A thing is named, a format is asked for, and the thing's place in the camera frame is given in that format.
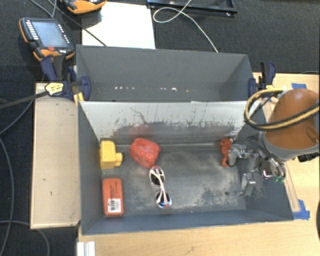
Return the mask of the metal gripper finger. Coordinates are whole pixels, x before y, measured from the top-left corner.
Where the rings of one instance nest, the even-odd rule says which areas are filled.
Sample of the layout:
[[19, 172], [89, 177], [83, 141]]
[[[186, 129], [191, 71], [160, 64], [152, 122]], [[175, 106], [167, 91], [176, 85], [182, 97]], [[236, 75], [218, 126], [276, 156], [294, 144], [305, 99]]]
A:
[[254, 175], [250, 173], [244, 173], [241, 178], [241, 193], [244, 197], [250, 197], [256, 186], [256, 180]]
[[237, 159], [248, 158], [247, 146], [244, 144], [233, 144], [228, 151], [228, 164], [234, 166]]

